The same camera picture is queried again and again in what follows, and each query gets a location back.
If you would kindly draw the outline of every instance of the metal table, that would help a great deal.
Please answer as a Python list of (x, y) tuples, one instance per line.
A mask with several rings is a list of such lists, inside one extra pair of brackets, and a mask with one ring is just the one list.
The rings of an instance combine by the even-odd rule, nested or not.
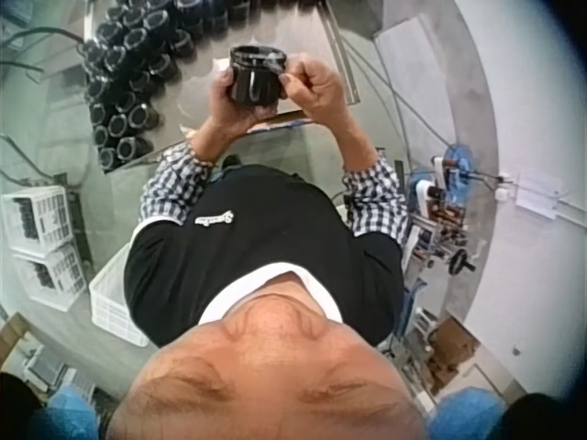
[[(95, 28), (104, 20), (113, 0), (96, 0), (86, 11), (84, 39), (94, 36)], [(134, 160), (119, 170), (133, 167), (157, 157), (162, 150), (185, 140), (208, 117), (207, 94), (215, 76), (228, 66), (230, 48), (241, 44), (273, 46), (287, 54), (307, 52), (338, 71), (345, 86), (349, 105), (359, 101), (355, 83), (344, 52), (338, 26), (327, 0), (306, 11), (297, 6), (261, 9), (260, 15), (241, 28), (231, 28), (222, 39), (206, 39), (196, 47), (194, 60), (178, 60), (181, 80), (166, 84), (164, 95), (151, 104), (163, 116), (163, 124), (143, 136), (154, 151)], [(299, 107), (290, 100), (281, 101), (278, 116), (255, 126), (250, 133), (290, 127), (309, 122)]]

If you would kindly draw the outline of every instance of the cable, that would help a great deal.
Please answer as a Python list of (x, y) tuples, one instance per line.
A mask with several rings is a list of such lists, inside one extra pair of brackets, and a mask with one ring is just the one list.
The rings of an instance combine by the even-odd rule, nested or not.
[(27, 69), (28, 71), (35, 71), (39, 73), (43, 73), (44, 70), (37, 66), (31, 66), (29, 64), (25, 64), (24, 62), (17, 62), (17, 61), (4, 61), (0, 60), (0, 66), (13, 66), (13, 67), (20, 67), (21, 69)]
[(4, 133), (0, 133), (0, 139), (4, 140), (4, 142), (10, 145), (10, 147), (12, 147), (12, 149), (18, 154), (18, 156), (20, 156), (22, 160), (25, 161), (28, 164), (28, 166), (32, 168), (39, 176), (49, 180), (50, 182), (55, 182), (55, 179), (52, 176), (49, 176), (49, 174), (46, 174), (45, 172), (40, 170), (39, 167), (35, 165), (35, 162), (28, 158), (28, 156), (23, 152), (22, 149), (20, 149), (17, 143), (10, 136), (5, 135)]
[(5, 48), (16, 39), (21, 39), (23, 37), (26, 37), (27, 35), (33, 34), (59, 34), (63, 35), (64, 37), (67, 37), (68, 39), (72, 39), (74, 41), (77, 41), (78, 43), (83, 44), (83, 38), (71, 33), (69, 30), (61, 29), (60, 27), (39, 26), (34, 27), (32, 29), (22, 30), (14, 34), (12, 37), (5, 39), (0, 43), (0, 49)]

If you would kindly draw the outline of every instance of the white plastic basket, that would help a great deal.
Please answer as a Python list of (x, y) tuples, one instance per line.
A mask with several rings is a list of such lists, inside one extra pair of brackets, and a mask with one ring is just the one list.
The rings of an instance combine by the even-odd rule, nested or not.
[(18, 275), (27, 295), (62, 312), (67, 312), (80, 293), (87, 291), (82, 264), (75, 247), (67, 244), (44, 258), (13, 254)]
[(67, 194), (60, 186), (5, 194), (2, 214), (8, 243), (17, 252), (44, 257), (73, 237)]
[(98, 327), (139, 347), (148, 338), (130, 319), (124, 294), (124, 270), (130, 245), (125, 244), (90, 282), (92, 322)]

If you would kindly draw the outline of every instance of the checkered sleeve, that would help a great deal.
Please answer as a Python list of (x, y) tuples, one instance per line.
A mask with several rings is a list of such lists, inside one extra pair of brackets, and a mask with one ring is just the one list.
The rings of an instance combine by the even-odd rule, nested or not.
[(383, 157), (370, 169), (346, 172), (345, 205), (348, 221), (355, 237), (368, 232), (381, 232), (404, 244), (407, 228), (407, 205), (400, 191), (395, 170)]
[(138, 222), (145, 224), (157, 219), (182, 225), (212, 169), (211, 163), (196, 159), (187, 144), (165, 151), (155, 175), (143, 189)]

